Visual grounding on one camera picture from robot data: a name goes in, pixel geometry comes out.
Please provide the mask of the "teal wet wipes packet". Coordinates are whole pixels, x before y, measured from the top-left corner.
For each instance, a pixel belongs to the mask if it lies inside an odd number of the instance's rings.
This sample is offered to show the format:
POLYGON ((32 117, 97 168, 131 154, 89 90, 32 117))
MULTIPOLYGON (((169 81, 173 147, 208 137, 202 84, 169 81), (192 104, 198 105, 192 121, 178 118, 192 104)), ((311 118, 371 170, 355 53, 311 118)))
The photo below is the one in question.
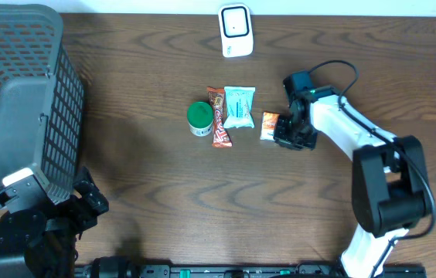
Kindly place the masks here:
POLYGON ((223 126, 228 128, 254 128, 251 116, 255 87, 225 86, 227 118, 223 126))

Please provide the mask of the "red chocolate bar wrapper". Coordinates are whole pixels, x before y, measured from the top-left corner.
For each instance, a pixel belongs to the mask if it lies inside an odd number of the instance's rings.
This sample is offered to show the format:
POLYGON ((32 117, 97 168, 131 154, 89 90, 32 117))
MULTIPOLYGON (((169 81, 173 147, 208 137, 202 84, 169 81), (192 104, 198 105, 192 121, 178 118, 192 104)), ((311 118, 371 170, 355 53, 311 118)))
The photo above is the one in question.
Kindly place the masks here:
POLYGON ((225 104, 225 90, 223 88, 206 88, 210 106, 213 109, 213 143, 216 148, 228 148, 233 144, 223 126, 223 108, 225 104))

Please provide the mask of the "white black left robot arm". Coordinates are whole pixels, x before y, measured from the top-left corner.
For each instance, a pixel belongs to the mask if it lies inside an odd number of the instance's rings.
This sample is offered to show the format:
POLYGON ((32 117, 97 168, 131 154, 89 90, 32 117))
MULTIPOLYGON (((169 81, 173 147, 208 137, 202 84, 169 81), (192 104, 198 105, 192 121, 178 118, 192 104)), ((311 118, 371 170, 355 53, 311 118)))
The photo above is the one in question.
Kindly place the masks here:
POLYGON ((77 236, 97 224, 109 203, 85 167, 73 180, 80 195, 54 203, 54 187, 41 169, 29 166, 2 179, 0 277, 73 277, 77 236))

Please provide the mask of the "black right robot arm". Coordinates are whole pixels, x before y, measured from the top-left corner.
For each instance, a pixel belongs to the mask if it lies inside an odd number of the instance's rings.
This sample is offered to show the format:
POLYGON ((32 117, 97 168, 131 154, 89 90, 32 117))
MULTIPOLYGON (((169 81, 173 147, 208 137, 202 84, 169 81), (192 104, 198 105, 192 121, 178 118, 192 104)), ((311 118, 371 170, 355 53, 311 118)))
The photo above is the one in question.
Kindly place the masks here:
POLYGON ((286 77, 283 87, 290 114, 278 118, 274 141, 292 150, 312 150, 318 134, 324 134, 352 163, 357 227, 340 256, 341 272, 348 277, 380 275, 399 241, 424 237, 436 223, 420 141, 379 129, 335 87, 316 87, 308 71, 286 77))

